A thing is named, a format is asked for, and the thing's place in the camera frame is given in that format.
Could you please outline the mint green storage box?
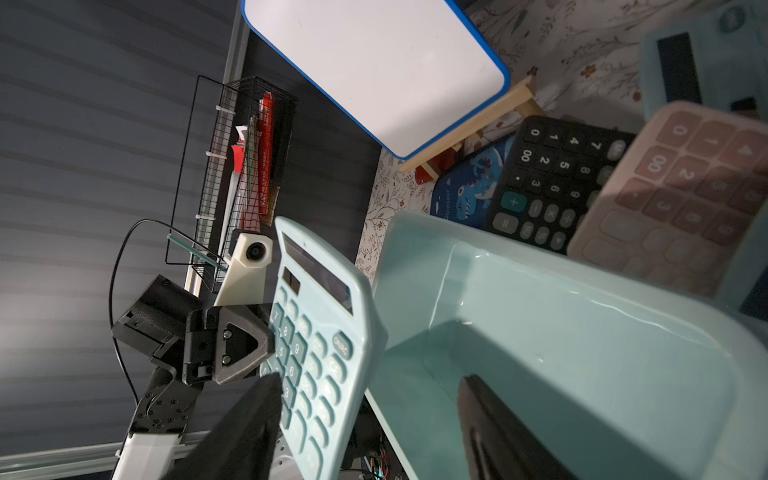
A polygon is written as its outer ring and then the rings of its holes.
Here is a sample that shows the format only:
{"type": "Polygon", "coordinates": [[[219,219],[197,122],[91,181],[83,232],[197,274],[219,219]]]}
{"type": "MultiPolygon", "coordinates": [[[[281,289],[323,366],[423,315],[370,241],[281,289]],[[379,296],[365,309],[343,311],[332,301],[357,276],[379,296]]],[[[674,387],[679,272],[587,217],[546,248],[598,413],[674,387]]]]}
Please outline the mint green storage box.
{"type": "Polygon", "coordinates": [[[373,285],[367,391],[412,479],[465,479],[478,375],[580,479],[763,479],[767,342],[716,303],[401,211],[373,285]]]}

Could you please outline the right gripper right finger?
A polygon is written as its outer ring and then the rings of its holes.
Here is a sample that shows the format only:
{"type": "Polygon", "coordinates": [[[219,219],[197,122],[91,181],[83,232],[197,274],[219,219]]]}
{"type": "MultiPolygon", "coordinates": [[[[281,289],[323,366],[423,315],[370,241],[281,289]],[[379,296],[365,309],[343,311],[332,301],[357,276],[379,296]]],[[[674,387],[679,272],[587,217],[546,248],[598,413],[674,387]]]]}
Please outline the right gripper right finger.
{"type": "Polygon", "coordinates": [[[458,413],[472,479],[572,479],[478,375],[461,379],[458,413]]]}

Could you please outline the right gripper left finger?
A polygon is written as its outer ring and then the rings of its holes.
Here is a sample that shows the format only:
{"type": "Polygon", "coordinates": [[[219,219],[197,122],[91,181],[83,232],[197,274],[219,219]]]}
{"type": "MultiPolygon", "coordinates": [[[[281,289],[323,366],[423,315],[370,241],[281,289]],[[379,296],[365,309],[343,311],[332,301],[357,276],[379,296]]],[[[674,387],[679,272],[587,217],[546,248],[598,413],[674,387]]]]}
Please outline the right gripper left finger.
{"type": "Polygon", "coordinates": [[[256,381],[167,479],[267,479],[279,432],[282,378],[256,381]]]}

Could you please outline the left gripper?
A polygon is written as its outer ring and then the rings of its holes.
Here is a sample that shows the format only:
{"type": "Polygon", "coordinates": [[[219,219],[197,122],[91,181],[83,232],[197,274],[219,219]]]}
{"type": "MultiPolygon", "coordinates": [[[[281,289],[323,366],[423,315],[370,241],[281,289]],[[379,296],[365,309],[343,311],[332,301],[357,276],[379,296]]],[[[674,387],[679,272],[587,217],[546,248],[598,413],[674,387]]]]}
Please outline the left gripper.
{"type": "Polygon", "coordinates": [[[262,305],[194,310],[186,322],[182,381],[238,382],[258,373],[275,352],[275,335],[262,305]]]}

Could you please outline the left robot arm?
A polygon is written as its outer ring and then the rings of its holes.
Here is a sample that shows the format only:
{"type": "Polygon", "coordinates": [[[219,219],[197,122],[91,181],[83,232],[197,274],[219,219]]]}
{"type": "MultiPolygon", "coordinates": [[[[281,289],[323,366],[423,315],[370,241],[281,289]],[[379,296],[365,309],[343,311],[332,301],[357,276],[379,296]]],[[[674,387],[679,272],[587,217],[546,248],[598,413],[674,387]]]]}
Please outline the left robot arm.
{"type": "Polygon", "coordinates": [[[111,327],[116,344],[147,356],[155,369],[128,428],[116,479],[159,479],[174,461],[198,397],[219,385],[257,375],[275,351],[270,307],[205,306],[157,276],[111,327]]]}

